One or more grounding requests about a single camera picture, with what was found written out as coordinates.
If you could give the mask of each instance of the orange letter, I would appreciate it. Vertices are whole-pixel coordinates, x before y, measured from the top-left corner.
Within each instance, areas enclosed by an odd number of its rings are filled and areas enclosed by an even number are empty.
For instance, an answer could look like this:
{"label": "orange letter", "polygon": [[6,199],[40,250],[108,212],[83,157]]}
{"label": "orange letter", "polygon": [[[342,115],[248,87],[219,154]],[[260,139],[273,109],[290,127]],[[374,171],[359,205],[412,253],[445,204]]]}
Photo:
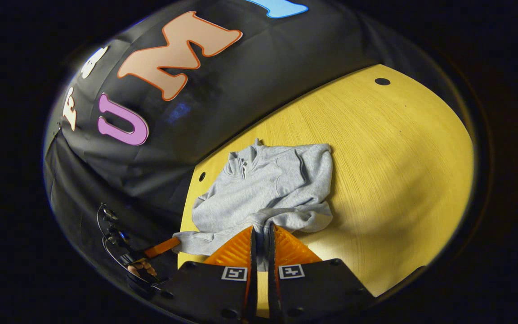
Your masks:
{"label": "orange letter", "polygon": [[243,33],[229,31],[186,12],[163,27],[167,46],[141,49],[129,55],[117,76],[136,76],[161,90],[163,100],[169,101],[181,92],[187,82],[184,73],[173,76],[163,68],[199,68],[199,59],[189,42],[203,49],[204,57],[212,57],[235,43]]}

